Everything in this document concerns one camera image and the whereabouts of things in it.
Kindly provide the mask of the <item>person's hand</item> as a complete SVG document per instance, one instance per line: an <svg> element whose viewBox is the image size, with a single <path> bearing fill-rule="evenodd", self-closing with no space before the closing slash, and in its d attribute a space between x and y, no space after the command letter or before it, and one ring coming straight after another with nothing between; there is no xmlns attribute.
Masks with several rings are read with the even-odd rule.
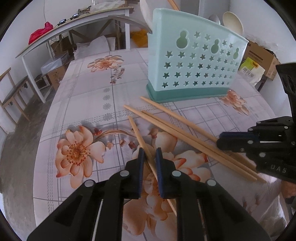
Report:
<svg viewBox="0 0 296 241"><path fill-rule="evenodd" d="M288 181L281 181L280 204L285 219L290 222L295 214L295 184Z"/></svg>

